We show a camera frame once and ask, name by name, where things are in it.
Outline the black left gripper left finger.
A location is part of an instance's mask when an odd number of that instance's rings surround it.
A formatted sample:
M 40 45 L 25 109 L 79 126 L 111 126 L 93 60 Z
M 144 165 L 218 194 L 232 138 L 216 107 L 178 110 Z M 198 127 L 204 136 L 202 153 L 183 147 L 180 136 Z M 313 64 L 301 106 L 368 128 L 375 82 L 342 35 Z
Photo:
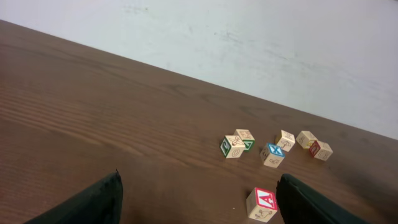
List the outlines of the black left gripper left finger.
M 119 172 L 116 171 L 27 223 L 118 224 L 121 219 L 122 203 L 123 184 Z

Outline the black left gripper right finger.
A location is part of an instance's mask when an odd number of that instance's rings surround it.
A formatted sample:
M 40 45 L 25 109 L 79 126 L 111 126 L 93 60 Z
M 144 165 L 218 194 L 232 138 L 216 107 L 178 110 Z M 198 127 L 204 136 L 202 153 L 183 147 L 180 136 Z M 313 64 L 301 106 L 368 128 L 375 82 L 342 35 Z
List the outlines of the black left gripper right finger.
M 290 174 L 278 181 L 276 200 L 286 224 L 367 224 Z

